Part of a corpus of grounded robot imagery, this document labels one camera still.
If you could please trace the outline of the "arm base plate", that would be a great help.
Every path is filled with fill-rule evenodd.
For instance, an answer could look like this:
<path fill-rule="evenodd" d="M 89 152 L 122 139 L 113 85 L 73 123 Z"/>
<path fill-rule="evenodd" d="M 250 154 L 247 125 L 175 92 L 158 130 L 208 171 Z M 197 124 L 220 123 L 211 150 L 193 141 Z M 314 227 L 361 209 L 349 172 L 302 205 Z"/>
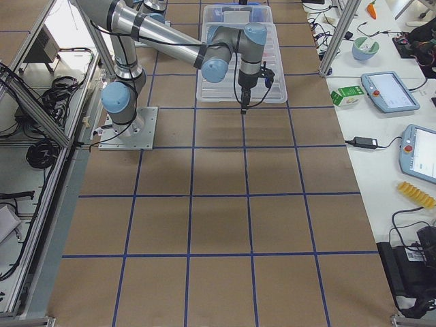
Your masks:
<path fill-rule="evenodd" d="M 125 127 L 113 126 L 110 115 L 106 115 L 106 124 L 110 128 L 104 129 L 98 149 L 102 151 L 134 151 L 152 150 L 157 124 L 158 107 L 139 107 L 136 119 L 123 132 Z"/>

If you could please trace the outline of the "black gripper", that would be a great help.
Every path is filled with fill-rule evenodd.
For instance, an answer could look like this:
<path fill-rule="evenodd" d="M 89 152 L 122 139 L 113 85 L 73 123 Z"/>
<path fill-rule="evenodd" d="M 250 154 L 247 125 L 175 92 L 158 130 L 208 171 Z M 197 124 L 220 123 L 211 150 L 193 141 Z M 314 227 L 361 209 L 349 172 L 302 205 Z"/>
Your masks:
<path fill-rule="evenodd" d="M 256 86 L 256 74 L 239 72 L 238 84 L 241 86 L 241 102 L 248 102 L 247 104 L 242 103 L 240 105 L 240 113 L 246 114 L 247 108 L 250 108 L 251 90 Z"/>

